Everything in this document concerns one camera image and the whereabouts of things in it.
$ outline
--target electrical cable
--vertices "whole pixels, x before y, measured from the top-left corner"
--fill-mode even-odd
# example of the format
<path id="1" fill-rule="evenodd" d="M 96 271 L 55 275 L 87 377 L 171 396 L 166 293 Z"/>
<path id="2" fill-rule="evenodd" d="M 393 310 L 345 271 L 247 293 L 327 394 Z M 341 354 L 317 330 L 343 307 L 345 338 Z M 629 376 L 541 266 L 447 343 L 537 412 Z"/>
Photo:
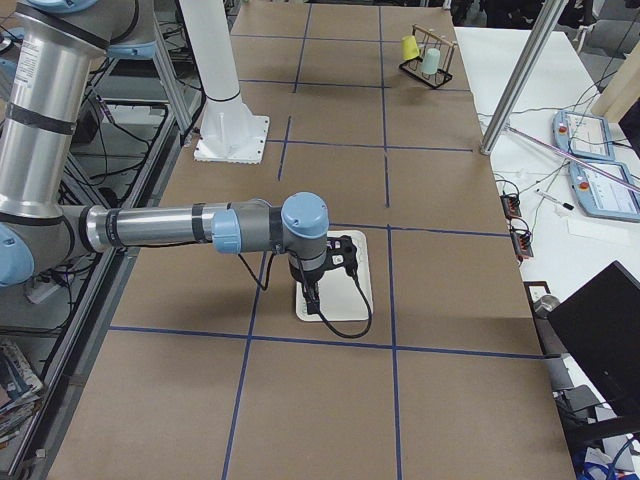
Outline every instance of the electrical cable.
<path id="1" fill-rule="evenodd" d="M 637 20 L 638 20 L 638 15 L 640 15 L 640 9 L 638 9 L 638 11 L 636 12 L 635 17 L 633 17 L 633 21 L 629 24 L 629 28 L 627 28 L 627 31 L 625 32 L 624 36 L 620 39 L 620 42 L 618 43 L 618 46 L 615 48 L 614 54 L 609 58 L 609 62 L 607 63 L 607 66 L 604 67 L 604 70 L 602 71 L 602 77 L 600 78 L 600 80 L 598 80 L 598 82 L 596 82 L 597 84 L 601 84 L 602 81 L 605 79 L 606 75 L 605 73 L 607 72 L 607 70 L 609 69 L 609 66 L 611 66 L 611 63 L 613 62 L 614 56 L 617 56 L 619 54 L 620 48 L 622 47 L 622 44 L 624 43 L 624 41 L 627 39 L 627 35 L 629 35 L 629 32 L 631 32 L 631 29 L 633 28 L 633 26 L 636 24 Z M 584 117 L 587 115 L 587 112 L 591 109 L 591 103 L 593 102 L 593 100 L 595 99 L 597 95 L 594 95 L 591 97 L 591 101 L 589 102 L 589 104 L 587 105 L 587 107 L 584 109 L 584 112 L 582 112 L 582 116 L 580 117 L 580 120 L 578 120 L 578 126 L 576 127 L 575 131 L 572 132 L 571 137 L 569 138 L 569 153 L 573 154 L 571 145 L 573 143 L 573 139 L 575 138 L 575 135 L 577 133 L 577 131 L 579 130 L 580 126 L 582 125 L 582 121 L 584 120 Z"/>
<path id="2" fill-rule="evenodd" d="M 624 451 L 631 446 L 631 444 L 633 443 L 634 440 L 635 440 L 635 438 L 631 437 L 620 448 L 620 450 L 618 450 L 618 453 L 616 453 L 616 456 L 613 457 L 613 461 L 611 462 L 611 465 L 609 466 L 609 471 L 607 472 L 607 477 L 606 477 L 605 480 L 613 480 L 613 479 L 616 478 L 616 464 L 618 463 L 618 460 L 620 460 L 620 457 L 622 456 Z"/>
<path id="3" fill-rule="evenodd" d="M 200 242 L 177 242 L 177 243 L 161 243 L 158 245 L 123 245 L 125 248 L 172 248 L 185 247 L 187 245 L 199 245 Z"/>
<path id="4" fill-rule="evenodd" d="M 555 176 L 551 179 L 551 182 L 549 182 L 549 185 L 547 185 L 547 188 L 545 189 L 545 192 L 548 192 L 548 191 L 551 189 L 551 186 L 553 185 L 553 183 L 554 183 L 554 182 L 556 181 L 556 179 L 558 178 L 558 175 L 560 175 L 560 170 L 561 170 L 561 169 L 562 169 L 562 168 L 559 168 L 559 169 L 556 171 Z M 537 225 L 537 223 L 538 223 L 538 213 L 539 213 L 539 211 L 540 211 L 540 207 L 542 206 L 542 203 L 543 203 L 545 200 L 546 200 L 546 199 L 545 199 L 544 197 L 542 197 L 542 198 L 540 199 L 540 202 L 538 203 L 538 206 L 536 207 L 536 210 L 535 210 L 535 213 L 534 213 L 534 216 L 533 216 L 533 226 L 531 227 L 531 235 L 533 235 L 533 231 L 534 231 L 534 230 L 535 230 L 535 228 L 536 228 L 536 225 Z"/>
<path id="5" fill-rule="evenodd" d="M 567 165 L 569 165 L 570 162 L 564 162 L 562 165 L 560 165 L 558 168 L 556 168 L 554 171 L 552 171 L 551 173 L 549 173 L 548 175 L 545 175 L 544 177 L 542 177 L 540 180 L 536 180 L 535 182 L 533 182 L 531 185 L 529 185 L 526 188 L 523 188 L 522 190 L 520 190 L 520 193 L 524 193 L 527 192 L 529 190 L 531 190 L 534 187 L 537 187 L 538 184 L 544 182 L 546 179 L 548 179 L 549 177 L 553 176 L 554 174 L 558 173 L 560 170 L 562 170 L 564 167 L 566 167 Z"/>
<path id="6" fill-rule="evenodd" d="M 287 253 L 289 253 L 293 258 L 296 259 L 296 261 L 298 263 L 298 270 L 300 270 L 300 277 L 302 278 L 303 293 L 304 292 L 307 293 L 307 296 L 311 300 L 311 303 L 313 303 L 313 305 L 318 310 L 318 313 L 316 315 L 318 315 L 320 317 L 320 320 L 322 320 L 322 323 L 324 323 L 329 330 L 331 330 L 334 334 L 336 334 L 340 338 L 356 339 L 356 338 L 364 337 L 369 332 L 369 330 L 371 329 L 371 324 L 372 324 L 372 321 L 373 321 L 373 312 L 371 311 L 371 305 L 369 305 L 369 300 L 367 300 L 367 296 L 364 294 L 364 292 L 362 291 L 362 288 L 360 287 L 360 281 L 358 280 L 358 275 L 355 274 L 351 278 L 353 279 L 353 282 L 355 283 L 356 289 L 360 293 L 360 296 L 362 297 L 362 300 L 364 300 L 364 304 L 367 307 L 367 315 L 368 315 L 368 317 L 367 317 L 367 325 L 364 327 L 364 329 L 362 331 L 360 331 L 358 333 L 348 334 L 348 333 L 341 332 L 340 330 L 335 328 L 331 324 L 331 322 L 329 322 L 329 320 L 327 320 L 327 317 L 325 317 L 322 314 L 322 312 L 320 311 L 320 303 L 319 303 L 318 299 L 315 298 L 315 293 L 313 292 L 313 290 L 311 290 L 309 288 L 309 284 L 307 282 L 307 278 L 305 277 L 305 274 L 304 274 L 304 268 L 303 268 L 303 265 L 302 265 L 302 259 L 298 256 L 297 253 L 295 253 L 295 252 L 293 252 L 291 250 L 287 250 Z"/>
<path id="7" fill-rule="evenodd" d="M 251 275 L 251 278 L 253 278 L 253 281 L 256 282 L 258 287 L 260 287 L 260 290 L 262 290 L 263 292 L 266 292 L 267 289 L 269 288 L 269 280 L 271 279 L 271 265 L 273 264 L 273 259 L 275 258 L 275 256 L 276 256 L 275 253 L 271 253 L 271 256 L 269 257 L 269 262 L 267 263 L 267 273 L 265 276 L 264 285 L 262 285 L 262 283 L 260 283 L 260 280 L 258 279 L 256 274 L 253 273 L 253 270 L 251 270 L 251 267 L 249 266 L 247 261 L 244 259 L 242 254 L 240 253 L 238 254 L 238 258 L 242 261 L 242 263 L 246 267 L 247 271 Z"/>
<path id="8" fill-rule="evenodd" d="M 3 31 L 7 32 L 9 34 L 9 36 L 11 37 L 11 40 L 13 40 L 16 43 L 22 43 L 22 40 L 20 40 L 18 37 L 16 37 L 13 33 L 11 33 L 9 30 L 7 30 L 2 24 L 0 24 L 0 29 L 2 29 Z"/>

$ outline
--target black cable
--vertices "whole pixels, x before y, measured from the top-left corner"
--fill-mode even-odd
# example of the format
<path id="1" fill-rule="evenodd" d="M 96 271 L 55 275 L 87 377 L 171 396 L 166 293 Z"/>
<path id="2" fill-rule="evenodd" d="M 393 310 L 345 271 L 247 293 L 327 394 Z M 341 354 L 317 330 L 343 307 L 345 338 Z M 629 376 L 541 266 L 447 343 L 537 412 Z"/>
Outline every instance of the black cable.
<path id="1" fill-rule="evenodd" d="M 253 273 L 253 270 L 251 270 L 251 267 L 249 266 L 247 261 L 244 259 L 242 254 L 240 253 L 238 254 L 238 258 L 242 261 L 242 263 L 246 267 L 247 271 L 249 272 L 249 275 L 251 275 L 251 278 L 253 278 L 253 281 L 256 282 L 256 285 L 258 285 L 260 290 L 262 290 L 263 292 L 266 292 L 267 288 L 269 288 L 269 280 L 271 279 L 271 265 L 273 264 L 273 259 L 275 258 L 275 256 L 276 254 L 272 253 L 271 256 L 269 257 L 269 262 L 267 263 L 267 273 L 265 276 L 264 285 L 262 285 L 262 283 L 260 283 L 260 280 L 258 279 L 256 274 Z"/>
<path id="2" fill-rule="evenodd" d="M 140 138 L 137 135 L 135 135 L 134 133 L 130 132 L 129 130 L 127 130 L 126 128 L 118 125 L 116 122 L 110 122 L 111 125 L 113 125 L 115 128 L 117 128 L 118 130 L 120 130 L 121 132 L 124 132 L 125 134 L 127 134 L 129 137 L 133 138 L 134 140 L 138 140 L 139 142 L 144 143 L 147 148 L 149 148 L 151 146 L 151 142 L 149 140 L 145 140 L 144 138 Z"/>
<path id="3" fill-rule="evenodd" d="M 553 185 L 553 183 L 556 181 L 556 179 L 558 178 L 558 175 L 560 175 L 560 170 L 562 169 L 562 167 L 558 168 L 555 176 L 551 179 L 551 182 L 549 182 L 549 185 L 547 185 L 547 188 L 545 189 L 545 192 L 548 192 L 551 189 L 551 186 Z M 540 202 L 538 203 L 538 206 L 536 207 L 535 210 L 535 214 L 533 217 L 533 226 L 531 227 L 531 234 L 533 235 L 533 231 L 536 228 L 536 225 L 538 223 L 538 213 L 540 211 L 540 207 L 542 206 L 542 202 L 544 202 L 546 199 L 544 197 L 542 197 L 540 199 Z"/>
<path id="4" fill-rule="evenodd" d="M 511 112 L 511 115 L 522 115 L 524 113 L 529 113 L 529 112 L 542 112 L 545 110 L 567 110 L 569 108 L 571 108 L 572 110 L 576 109 L 578 106 L 580 105 L 584 105 L 585 103 L 590 102 L 593 97 L 597 96 L 599 94 L 599 92 L 594 93 L 591 97 L 587 98 L 586 100 L 582 101 L 582 97 L 584 97 L 584 95 L 589 92 L 589 90 L 591 90 L 593 87 L 597 87 L 599 86 L 600 83 L 602 83 L 604 80 L 606 80 L 607 78 L 615 75 L 617 73 L 617 70 L 615 72 L 612 72 L 608 75 L 605 75 L 604 77 L 602 77 L 600 80 L 593 82 L 591 85 L 589 85 L 589 87 L 582 92 L 582 94 L 580 95 L 580 97 L 578 97 L 578 101 L 576 103 L 572 103 L 570 105 L 567 105 L 566 107 L 540 107 L 540 108 L 527 108 L 526 110 L 518 110 L 516 112 Z M 481 117 L 493 117 L 493 113 L 489 114 L 489 113 L 478 113 L 478 115 L 480 115 Z"/>
<path id="5" fill-rule="evenodd" d="M 611 466 L 609 467 L 609 471 L 607 472 L 607 478 L 605 480 L 613 480 L 616 478 L 616 464 L 618 463 L 618 460 L 620 460 L 620 457 L 622 456 L 624 451 L 631 446 L 634 440 L 635 440 L 635 437 L 631 437 L 620 448 L 620 450 L 618 450 L 618 453 L 616 453 L 616 456 L 613 457 L 613 461 L 611 462 Z"/>
<path id="6" fill-rule="evenodd" d="M 169 115 L 169 110 L 167 109 L 166 105 L 160 105 L 160 108 L 162 108 L 164 110 L 164 117 L 162 117 L 162 121 L 160 122 L 160 125 L 158 125 L 158 128 L 156 129 L 156 133 L 153 136 L 153 138 L 151 139 L 151 145 L 153 145 L 158 140 L 158 138 L 160 137 L 160 133 L 162 132 L 164 124 L 167 121 L 167 116 Z M 150 153 L 151 153 L 151 146 L 149 148 L 147 148 L 147 151 L 144 154 L 144 162 L 145 163 L 149 159 Z M 124 200 L 127 197 L 129 197 L 129 195 L 131 195 L 131 192 L 133 191 L 133 187 L 135 186 L 136 182 L 138 181 L 138 178 L 140 177 L 140 172 L 142 172 L 142 167 L 136 172 L 136 175 L 134 176 L 133 180 L 129 184 L 129 187 L 127 188 L 127 190 L 124 193 L 124 195 L 122 196 L 122 198 L 118 199 L 118 204 L 119 205 L 122 205 Z"/>
<path id="7" fill-rule="evenodd" d="M 16 43 L 22 43 L 22 40 L 20 40 L 18 37 L 16 37 L 13 33 L 11 33 L 9 30 L 7 30 L 5 27 L 3 27 L 2 25 L 0 25 L 0 28 L 2 30 L 4 30 L 5 32 L 7 32 L 9 34 L 9 36 L 11 37 L 11 39 L 16 42 Z"/>
<path id="8" fill-rule="evenodd" d="M 362 288 L 360 287 L 360 281 L 358 280 L 358 275 L 356 274 L 351 278 L 353 278 L 353 282 L 355 283 L 356 288 L 358 289 L 358 292 L 360 293 L 360 296 L 362 297 L 362 300 L 364 300 L 364 304 L 367 307 L 367 315 L 368 315 L 367 325 L 364 327 L 364 330 L 362 330 L 359 333 L 348 334 L 348 333 L 341 332 L 340 330 L 335 328 L 331 324 L 331 322 L 329 322 L 329 320 L 327 320 L 327 318 L 322 314 L 322 312 L 320 311 L 320 303 L 318 302 L 318 299 L 315 298 L 315 293 L 309 288 L 309 284 L 307 283 L 307 277 L 305 277 L 305 274 L 304 274 L 302 259 L 298 256 L 297 253 L 291 250 L 287 250 L 287 252 L 293 258 L 295 258 L 298 263 L 298 270 L 300 270 L 300 277 L 302 278 L 303 292 L 307 292 L 307 296 L 311 300 L 311 303 L 313 303 L 313 305 L 318 310 L 318 313 L 316 315 L 320 317 L 320 320 L 322 320 L 322 323 L 324 323 L 329 330 L 331 330 L 334 334 L 336 334 L 341 338 L 356 339 L 356 338 L 364 337 L 369 332 L 369 329 L 371 328 L 371 323 L 373 321 L 373 312 L 371 311 L 371 305 L 369 305 L 369 300 L 367 300 L 367 296 L 364 294 L 364 292 L 362 291 Z"/>
<path id="9" fill-rule="evenodd" d="M 125 248 L 171 248 L 171 247 L 184 247 L 186 245 L 198 245 L 199 242 L 178 242 L 178 243 L 164 243 L 158 245 L 123 245 Z"/>
<path id="10" fill-rule="evenodd" d="M 537 187 L 538 184 L 544 182 L 547 178 L 551 177 L 552 175 L 556 174 L 557 172 L 559 172 L 560 170 L 562 170 L 564 167 L 566 167 L 567 165 L 569 165 L 569 162 L 564 162 L 562 165 L 560 165 L 558 168 L 556 168 L 553 172 L 549 173 L 548 175 L 542 177 L 540 180 L 536 180 L 535 182 L 533 182 L 531 185 L 529 185 L 526 188 L 523 188 L 522 190 L 520 190 L 520 193 L 524 193 L 528 190 L 531 190 L 534 187 Z"/>

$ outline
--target metal frame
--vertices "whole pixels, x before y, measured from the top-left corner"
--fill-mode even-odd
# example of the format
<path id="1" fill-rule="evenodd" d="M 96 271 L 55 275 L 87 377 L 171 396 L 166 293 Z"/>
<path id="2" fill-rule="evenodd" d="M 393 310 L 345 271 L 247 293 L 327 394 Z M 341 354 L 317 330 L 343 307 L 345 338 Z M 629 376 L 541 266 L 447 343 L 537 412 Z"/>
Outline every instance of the metal frame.
<path id="1" fill-rule="evenodd" d="M 558 23 L 558 19 L 566 3 L 567 0 L 547 0 L 544 3 L 542 11 L 540 15 L 538 15 L 529 39 L 518 59 L 518 63 L 498 102 L 496 111 L 493 113 L 491 123 L 489 123 L 489 127 L 484 134 L 482 145 L 480 146 L 480 153 L 483 155 L 490 155 L 495 147 L 500 134 L 504 130 L 505 125 L 507 125 L 509 115 L 513 112 L 513 108 L 522 93 L 522 89 L 527 83 L 529 75 L 531 75 L 538 58 L 542 54 L 544 46 L 547 44 L 551 32 L 553 32 L 554 27 Z"/>

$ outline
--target cardboard surface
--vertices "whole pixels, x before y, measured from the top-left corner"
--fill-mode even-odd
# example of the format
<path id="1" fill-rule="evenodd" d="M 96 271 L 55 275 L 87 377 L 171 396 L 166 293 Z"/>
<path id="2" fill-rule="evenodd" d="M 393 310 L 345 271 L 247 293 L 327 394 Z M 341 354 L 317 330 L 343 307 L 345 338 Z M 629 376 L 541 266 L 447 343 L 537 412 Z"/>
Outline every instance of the cardboard surface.
<path id="1" fill-rule="evenodd" d="M 398 344 L 539 354 L 511 249 L 508 238 L 393 232 Z"/>
<path id="2" fill-rule="evenodd" d="M 247 255 L 255 272 L 262 255 Z M 256 285 L 211 244 L 140 254 L 112 325 L 246 334 Z"/>
<path id="3" fill-rule="evenodd" d="M 49 480 L 220 478 L 244 342 L 110 332 Z"/>
<path id="4" fill-rule="evenodd" d="M 300 85 L 291 140 L 348 145 L 383 144 L 380 89 Z"/>
<path id="5" fill-rule="evenodd" d="M 231 40 L 240 80 L 296 80 L 302 40 L 256 37 L 233 37 Z"/>
<path id="6" fill-rule="evenodd" d="M 395 478 L 391 354 L 251 348 L 229 480 Z"/>
<path id="7" fill-rule="evenodd" d="M 286 195 L 298 191 L 320 195 L 333 223 L 386 225 L 381 149 L 288 145 L 280 183 Z"/>
<path id="8" fill-rule="evenodd" d="M 478 151 L 482 132 L 470 92 L 415 86 L 385 93 L 387 144 Z"/>
<path id="9" fill-rule="evenodd" d="M 300 82 L 381 86 L 377 42 L 307 40 Z"/>
<path id="10" fill-rule="evenodd" d="M 362 5 L 314 5 L 309 38 L 380 40 L 378 9 Z"/>
<path id="11" fill-rule="evenodd" d="M 488 157 L 391 150 L 388 159 L 392 225 L 507 233 Z"/>
<path id="12" fill-rule="evenodd" d="M 298 320 L 286 258 L 258 294 L 210 245 L 144 251 L 113 324 L 184 334 L 108 335 L 52 478 L 573 478 L 542 362 L 500 358 L 539 347 L 461 64 L 449 91 L 387 68 L 414 22 L 454 38 L 440 9 L 244 4 L 233 42 L 245 103 L 271 117 L 264 159 L 198 163 L 192 146 L 162 200 L 320 194 L 367 236 L 370 333 Z"/>
<path id="13" fill-rule="evenodd" d="M 575 478 L 543 363 L 400 352 L 398 377 L 406 480 Z"/>

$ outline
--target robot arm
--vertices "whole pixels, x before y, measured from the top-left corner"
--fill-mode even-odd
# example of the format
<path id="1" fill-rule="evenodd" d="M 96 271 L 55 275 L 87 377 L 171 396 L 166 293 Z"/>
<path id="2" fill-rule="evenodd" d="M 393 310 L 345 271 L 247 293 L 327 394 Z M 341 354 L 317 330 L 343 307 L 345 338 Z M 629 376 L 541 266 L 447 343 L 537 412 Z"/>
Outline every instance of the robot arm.
<path id="1" fill-rule="evenodd" d="M 225 63 L 220 68 L 228 80 L 203 79 L 211 107 L 209 123 L 231 118 L 234 128 L 225 126 L 222 141 L 214 135 L 204 147 L 212 146 L 227 155 L 229 145 L 238 144 L 234 136 L 252 138 L 255 119 L 239 93 L 226 100 L 215 98 L 224 97 L 227 90 L 235 92 L 239 85 L 222 2 L 206 1 L 211 16 L 221 17 L 207 21 L 217 22 L 214 30 L 225 37 L 218 42 L 218 50 L 223 51 L 217 53 L 221 55 L 218 60 Z M 181 3 L 191 7 L 185 11 L 187 22 L 197 22 L 194 12 L 202 9 L 204 1 Z M 362 291 L 369 323 L 361 334 L 343 335 L 321 315 L 317 284 L 325 271 L 344 267 L 358 289 L 359 284 L 356 247 L 349 237 L 327 239 L 327 207 L 312 193 L 293 195 L 282 207 L 272 207 L 262 200 L 110 210 L 58 205 L 56 193 L 90 63 L 107 52 L 129 58 L 153 56 L 152 7 L 152 0 L 19 0 L 16 13 L 25 25 L 25 38 L 0 140 L 0 287 L 21 283 L 35 273 L 89 252 L 213 243 L 221 253 L 288 254 L 291 274 L 303 286 L 308 312 L 318 313 L 338 335 L 364 335 L 370 326 L 371 310 Z M 204 30 L 197 29 L 199 34 Z M 198 53 L 202 58 L 203 51 L 196 51 L 197 60 Z M 244 122 L 240 117 L 247 112 Z M 243 122 L 247 128 L 241 128 Z M 266 135 L 264 126 L 258 130 Z"/>

